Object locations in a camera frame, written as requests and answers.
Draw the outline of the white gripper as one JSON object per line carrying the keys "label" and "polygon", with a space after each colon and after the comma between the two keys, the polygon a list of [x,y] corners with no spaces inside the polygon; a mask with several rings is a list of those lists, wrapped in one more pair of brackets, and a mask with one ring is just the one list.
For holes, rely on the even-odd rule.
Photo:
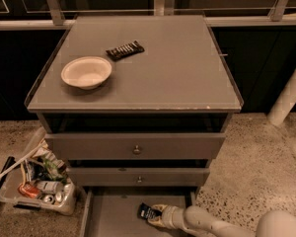
{"label": "white gripper", "polygon": [[169,229],[181,229],[184,226],[184,210],[182,208],[168,204],[154,204],[152,208],[162,212],[162,217],[149,218],[149,224]]}

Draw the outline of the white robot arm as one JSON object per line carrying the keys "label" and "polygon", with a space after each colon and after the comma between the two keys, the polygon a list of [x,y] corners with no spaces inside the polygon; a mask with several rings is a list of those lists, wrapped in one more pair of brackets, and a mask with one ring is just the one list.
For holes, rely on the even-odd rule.
{"label": "white robot arm", "polygon": [[216,237],[296,237],[296,217],[281,210],[263,215],[255,232],[223,221],[197,205],[141,204],[139,215],[153,226],[180,229],[195,237],[204,232]]}

